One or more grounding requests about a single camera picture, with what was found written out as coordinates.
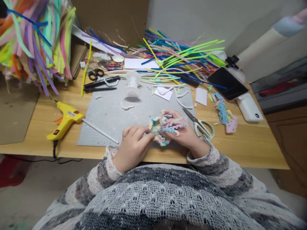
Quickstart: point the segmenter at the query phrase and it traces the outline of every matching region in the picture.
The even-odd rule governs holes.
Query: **striped sweater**
[[[123,174],[108,146],[101,163],[73,183],[34,229],[306,229],[280,199],[210,146],[188,161],[196,170],[156,164]]]

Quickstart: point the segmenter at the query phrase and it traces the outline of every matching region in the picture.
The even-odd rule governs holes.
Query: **power cord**
[[[58,145],[58,140],[54,140],[53,141],[53,158],[54,158],[54,160],[43,159],[43,160],[32,161],[32,160],[27,160],[27,159],[22,159],[22,158],[14,157],[14,156],[11,156],[9,154],[4,154],[4,155],[6,157],[9,157],[9,158],[13,158],[13,159],[16,159],[16,160],[21,160],[21,161],[26,161],[26,162],[40,162],[40,161],[56,162],[57,161],[60,165],[68,163],[68,162],[71,162],[71,161],[80,162],[82,160],[82,159],[80,159],[80,160],[68,160],[68,161],[60,162],[60,159],[62,159],[62,157],[57,158],[57,156],[55,155],[55,150],[56,150],[57,145]]]
[[[80,160],[69,160],[69,161],[65,161],[65,162],[60,162],[60,159],[62,159],[62,157],[60,157],[60,158],[57,158],[57,156],[56,156],[56,154],[55,154],[55,150],[56,150],[56,148],[57,148],[57,145],[58,145],[58,142],[59,142],[59,140],[54,140],[53,141],[53,158],[55,159],[55,161],[58,161],[58,163],[61,165],[61,164],[65,164],[65,163],[68,163],[68,162],[71,162],[71,161],[75,161],[75,162],[80,162],[80,161],[82,161],[82,159],[80,159]]]

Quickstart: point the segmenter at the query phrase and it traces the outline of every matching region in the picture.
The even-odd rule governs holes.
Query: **smartphone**
[[[214,87],[228,102],[247,93],[249,88],[240,81],[235,75],[229,72],[225,67],[220,67],[211,74],[207,81],[213,84],[224,86],[227,89]]]

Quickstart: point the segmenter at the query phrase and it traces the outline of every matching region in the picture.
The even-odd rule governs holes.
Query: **pen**
[[[111,83],[111,82],[115,82],[117,80],[120,80],[121,77],[120,76],[115,76],[115,77],[109,77],[109,78],[106,78],[106,81]],[[96,86],[100,86],[100,85],[104,85],[106,82],[105,80],[99,80],[99,81],[95,81],[95,82],[92,82],[92,83],[89,83],[89,84],[86,84],[83,86],[84,89],[86,88],[93,88],[93,87],[96,87]]]
[[[85,92],[95,92],[95,91],[109,91],[109,90],[115,90],[117,88],[111,87],[111,88],[86,88],[84,89]]]

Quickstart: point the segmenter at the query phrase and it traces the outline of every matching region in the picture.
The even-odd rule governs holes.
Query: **paper square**
[[[166,94],[162,95],[162,94],[160,94],[160,93],[158,92],[158,89],[159,89],[160,92],[165,92],[165,91],[167,91],[168,89],[163,88],[163,87],[157,87],[157,89],[155,90],[154,94],[155,94],[155,95],[158,95],[158,96],[164,98],[165,100],[168,100],[168,101],[169,101],[170,98],[171,98],[172,95],[173,95],[173,92],[172,92],[172,91],[168,91]]]
[[[144,65],[143,62],[148,61],[148,59],[142,58],[125,58],[125,69],[152,69],[152,68],[159,68],[159,65],[156,60],[152,60]]]
[[[199,104],[202,104],[204,106],[207,106],[207,90],[202,88],[196,88],[196,102]]]

